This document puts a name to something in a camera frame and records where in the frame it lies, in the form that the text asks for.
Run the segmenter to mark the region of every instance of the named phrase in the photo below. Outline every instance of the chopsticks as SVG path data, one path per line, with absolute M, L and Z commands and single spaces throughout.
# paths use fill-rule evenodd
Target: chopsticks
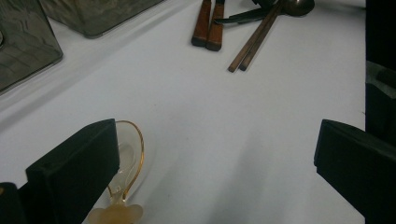
M 223 24 L 215 23 L 215 20 L 224 17 L 224 2 L 225 0 L 216 0 L 212 20 L 210 20 L 212 1 L 203 0 L 191 39 L 194 46 L 213 51 L 221 49 Z
M 251 60 L 259 49 L 262 41 L 267 36 L 269 30 L 271 29 L 272 24 L 274 23 L 277 15 L 283 7 L 284 0 L 278 0 L 276 4 L 271 8 L 271 11 L 268 15 L 262 20 L 259 27 L 247 41 L 244 47 L 239 51 L 236 55 L 233 62 L 228 67 L 230 72 L 234 72 L 236 68 L 239 68 L 242 71 L 246 71 Z

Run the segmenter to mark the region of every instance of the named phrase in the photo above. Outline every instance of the glass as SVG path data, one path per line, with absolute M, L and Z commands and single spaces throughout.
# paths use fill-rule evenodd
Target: glass
M 163 0 L 41 0 L 46 14 L 88 38 L 96 38 Z
M 0 0 L 0 91 L 63 53 L 37 0 Z
M 116 122 L 119 142 L 120 169 L 108 185 L 110 206 L 95 208 L 88 215 L 90 224 L 135 223 L 143 216 L 143 208 L 138 204 L 126 206 L 128 196 L 140 183 L 135 182 L 144 161 L 144 141 L 139 128 L 132 122 Z

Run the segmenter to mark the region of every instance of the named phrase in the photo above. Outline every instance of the brown chopsticks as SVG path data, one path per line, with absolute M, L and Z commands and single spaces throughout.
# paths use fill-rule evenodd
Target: brown chopsticks
M 251 60 L 259 49 L 262 41 L 267 36 L 269 30 L 271 29 L 272 24 L 274 23 L 277 15 L 283 7 L 284 0 L 278 0 L 277 3 L 271 8 L 271 11 L 268 15 L 262 20 L 259 27 L 247 41 L 244 47 L 239 51 L 236 55 L 233 62 L 228 67 L 230 72 L 234 72 L 237 67 L 242 71 L 245 71 L 248 68 Z
M 224 18 L 224 0 L 216 0 L 213 9 L 212 22 L 210 22 L 209 34 L 207 36 L 206 48 L 219 51 L 222 45 L 223 24 L 215 23 L 215 19 Z

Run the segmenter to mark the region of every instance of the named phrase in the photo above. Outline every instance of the glass container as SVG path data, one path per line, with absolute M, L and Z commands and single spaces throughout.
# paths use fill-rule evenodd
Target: glass container
M 163 0 L 41 0 L 46 14 L 88 38 L 96 38 Z
M 0 0 L 0 91 L 62 57 L 37 0 Z

